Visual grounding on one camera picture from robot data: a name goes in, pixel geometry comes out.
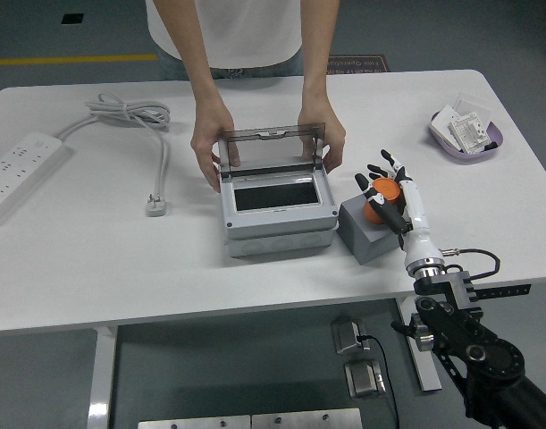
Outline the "person's right hand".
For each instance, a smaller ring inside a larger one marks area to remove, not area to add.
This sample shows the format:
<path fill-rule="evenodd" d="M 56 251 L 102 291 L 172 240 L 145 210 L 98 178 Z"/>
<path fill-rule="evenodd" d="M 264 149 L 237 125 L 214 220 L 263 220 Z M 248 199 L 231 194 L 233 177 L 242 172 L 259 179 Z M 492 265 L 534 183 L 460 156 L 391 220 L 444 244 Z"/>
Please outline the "person's right hand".
<path fill-rule="evenodd" d="M 233 118 L 219 93 L 196 100 L 196 120 L 190 145 L 200 171 L 215 192 L 221 191 L 217 169 L 221 161 L 214 154 L 213 147 L 222 132 L 233 129 Z"/>

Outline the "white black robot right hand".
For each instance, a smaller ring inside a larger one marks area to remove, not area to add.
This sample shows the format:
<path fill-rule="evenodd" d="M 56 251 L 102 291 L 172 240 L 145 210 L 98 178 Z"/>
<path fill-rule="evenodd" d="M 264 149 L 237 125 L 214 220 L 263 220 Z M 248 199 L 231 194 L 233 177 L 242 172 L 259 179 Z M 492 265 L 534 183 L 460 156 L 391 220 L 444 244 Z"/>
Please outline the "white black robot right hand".
<path fill-rule="evenodd" d="M 407 274 L 419 280 L 438 275 L 445 271 L 443 254 L 432 243 L 429 223 L 424 213 L 424 204 L 419 189 L 405 166 L 385 149 L 382 157 L 390 164 L 391 171 L 372 165 L 368 170 L 377 178 L 391 178 L 401 190 L 405 202 L 402 214 L 385 196 L 375 188 L 375 180 L 369 181 L 364 174 L 357 173 L 355 180 L 367 203 L 380 219 L 399 238 L 400 247 L 405 251 Z"/>

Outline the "person's left hand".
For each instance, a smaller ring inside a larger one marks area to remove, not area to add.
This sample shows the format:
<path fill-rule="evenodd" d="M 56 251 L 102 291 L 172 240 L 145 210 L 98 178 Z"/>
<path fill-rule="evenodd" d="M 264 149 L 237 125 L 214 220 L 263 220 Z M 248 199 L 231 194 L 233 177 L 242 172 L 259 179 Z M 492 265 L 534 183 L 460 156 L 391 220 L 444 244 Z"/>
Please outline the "person's left hand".
<path fill-rule="evenodd" d="M 333 111 L 330 101 L 324 98 L 304 101 L 298 123 L 324 125 L 323 141 L 328 149 L 323 156 L 323 166 L 327 173 L 338 168 L 343 159 L 346 131 Z"/>

